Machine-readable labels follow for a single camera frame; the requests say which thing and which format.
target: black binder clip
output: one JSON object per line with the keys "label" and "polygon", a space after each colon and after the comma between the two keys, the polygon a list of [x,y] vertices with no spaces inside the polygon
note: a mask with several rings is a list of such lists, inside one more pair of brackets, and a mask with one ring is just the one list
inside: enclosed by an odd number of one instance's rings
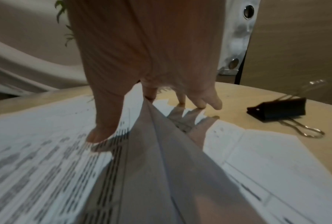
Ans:
{"label": "black binder clip", "polygon": [[[291,127],[295,129],[300,135],[308,137],[308,138],[322,138],[325,133],[317,128],[311,128],[306,125],[303,125],[293,118],[303,116],[306,114],[305,105],[306,98],[295,98],[290,96],[289,98],[282,100],[288,95],[284,95],[274,101],[263,102],[256,107],[248,107],[247,113],[254,118],[262,121],[278,121],[284,126]],[[299,127],[310,130],[312,132],[316,132],[316,135],[310,135],[302,132]]]}

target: tabletop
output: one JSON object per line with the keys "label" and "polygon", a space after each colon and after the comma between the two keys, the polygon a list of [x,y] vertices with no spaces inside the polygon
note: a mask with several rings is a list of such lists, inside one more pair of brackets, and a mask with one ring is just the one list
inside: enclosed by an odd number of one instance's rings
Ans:
{"label": "tabletop", "polygon": [[[300,136],[294,129],[285,127],[279,122],[262,123],[246,113],[247,107],[256,106],[264,101],[274,100],[283,94],[228,83],[216,83],[215,87],[223,102],[223,108],[214,110],[212,107],[207,106],[205,115],[210,117],[218,116],[223,121],[236,124],[245,129],[296,135],[332,173],[332,105],[312,100],[307,101],[306,115],[298,119],[298,121],[307,126],[321,129],[326,135],[321,139],[306,138]],[[1,100],[0,115],[85,94],[92,94],[88,86]],[[175,93],[169,88],[159,89],[157,99],[169,99],[169,104],[172,106],[178,104]],[[195,106],[187,99],[186,108],[195,108]]]}

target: wooden table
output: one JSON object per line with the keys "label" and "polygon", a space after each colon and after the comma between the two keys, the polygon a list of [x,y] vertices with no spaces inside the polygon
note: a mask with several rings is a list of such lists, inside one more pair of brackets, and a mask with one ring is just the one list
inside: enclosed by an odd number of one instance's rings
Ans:
{"label": "wooden table", "polygon": [[[299,121],[305,125],[326,132],[326,135],[321,139],[311,139],[298,135],[292,128],[285,127],[278,122],[262,123],[246,114],[247,107],[256,106],[263,101],[274,100],[282,96],[281,93],[228,83],[216,83],[216,89],[219,97],[223,101],[223,109],[216,111],[208,106],[205,110],[205,115],[219,116],[223,121],[236,124],[246,129],[275,131],[296,135],[332,173],[332,105],[310,100],[307,102],[307,115]],[[172,106],[178,104],[178,100],[173,91],[170,89],[163,89],[160,90],[160,92],[161,93],[157,95],[157,99],[169,99],[169,104]],[[35,94],[27,97],[1,100],[0,114],[20,111],[83,94],[91,94],[91,89],[87,86],[77,87],[56,92]],[[195,108],[188,99],[186,107]]]}

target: grommet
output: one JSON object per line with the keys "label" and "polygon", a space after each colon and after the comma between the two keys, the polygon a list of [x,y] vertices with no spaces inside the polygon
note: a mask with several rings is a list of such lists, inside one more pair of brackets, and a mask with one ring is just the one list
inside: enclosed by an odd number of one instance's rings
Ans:
{"label": "grommet", "polygon": [[239,64],[239,59],[238,58],[232,59],[229,63],[229,69],[231,69],[231,70],[235,69],[238,64]]}
{"label": "grommet", "polygon": [[247,20],[251,19],[254,14],[255,14],[255,9],[252,5],[246,6],[245,9],[243,10],[243,16]]}

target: wooden panel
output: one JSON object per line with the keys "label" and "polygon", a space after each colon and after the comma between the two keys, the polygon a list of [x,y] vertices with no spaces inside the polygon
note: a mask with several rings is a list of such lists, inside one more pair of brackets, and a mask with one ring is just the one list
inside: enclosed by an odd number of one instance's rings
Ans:
{"label": "wooden panel", "polygon": [[318,79],[305,96],[332,104],[332,0],[262,0],[241,84],[290,94]]}

